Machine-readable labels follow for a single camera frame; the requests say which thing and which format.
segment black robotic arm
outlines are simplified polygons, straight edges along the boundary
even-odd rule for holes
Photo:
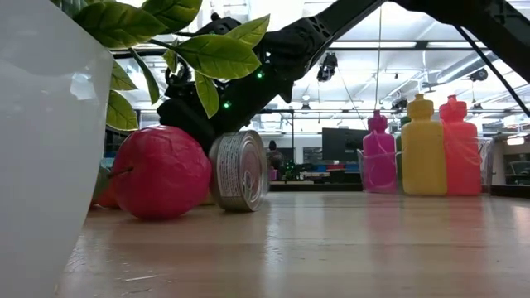
[[[337,0],[323,12],[268,32],[254,49],[262,66],[243,79],[218,82],[219,111],[208,119],[192,82],[169,84],[157,110],[161,124],[180,127],[208,151],[214,140],[250,123],[276,96],[290,103],[294,82],[324,55],[331,43],[385,1]],[[506,0],[395,0],[407,10],[425,12],[439,22],[464,27],[530,81],[530,21]],[[239,23],[214,19],[197,34],[224,34]]]

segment artificial plant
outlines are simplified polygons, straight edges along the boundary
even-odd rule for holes
[[[223,36],[209,34],[165,43],[153,38],[159,34],[178,34],[188,27],[199,13],[202,0],[146,0],[140,8],[114,0],[51,1],[109,50],[131,52],[145,76],[152,104],[160,99],[159,88],[133,47],[148,42],[167,48],[163,58],[172,72],[176,72],[180,56],[195,70],[195,87],[208,118],[219,109],[219,95],[212,79],[240,79],[254,72],[260,61],[253,48],[263,38],[269,23],[269,16],[265,16]],[[107,125],[118,130],[138,129],[136,112],[120,94],[134,89],[137,86],[114,61]]]

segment bottle cap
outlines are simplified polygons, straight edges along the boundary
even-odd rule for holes
[[[430,118],[434,114],[434,105],[431,100],[425,99],[423,94],[416,94],[416,98],[407,105],[408,117]]]
[[[403,127],[403,125],[411,122],[411,118],[408,117],[408,116],[405,116],[405,117],[401,117],[401,119],[399,119],[399,122],[401,124],[401,127]]]
[[[442,120],[464,118],[467,115],[467,103],[456,100],[456,95],[447,97],[447,103],[440,106]]]
[[[368,130],[370,132],[376,131],[376,132],[384,132],[388,127],[388,121],[387,118],[384,116],[381,116],[381,112],[379,110],[373,111],[373,117],[368,119]]]

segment plastic bottle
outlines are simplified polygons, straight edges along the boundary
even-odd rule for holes
[[[370,134],[363,138],[364,188],[368,192],[396,192],[396,143],[394,137],[385,132],[387,118],[378,110],[368,119]]]
[[[446,152],[447,194],[479,195],[482,192],[477,127],[464,122],[467,104],[449,96],[440,106]]]
[[[411,119],[408,116],[402,117],[399,119],[399,122],[401,123],[401,129],[403,130],[403,127],[405,124],[411,122]],[[396,137],[396,167],[397,167],[397,189],[400,192],[403,192],[403,162],[402,162],[402,141],[401,141],[401,134]]]
[[[417,94],[407,106],[411,122],[402,129],[403,189],[409,195],[445,195],[443,127],[431,120],[431,100]]]

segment white pot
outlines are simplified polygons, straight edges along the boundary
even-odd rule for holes
[[[0,3],[0,291],[52,297],[89,209],[112,56],[48,0]]]

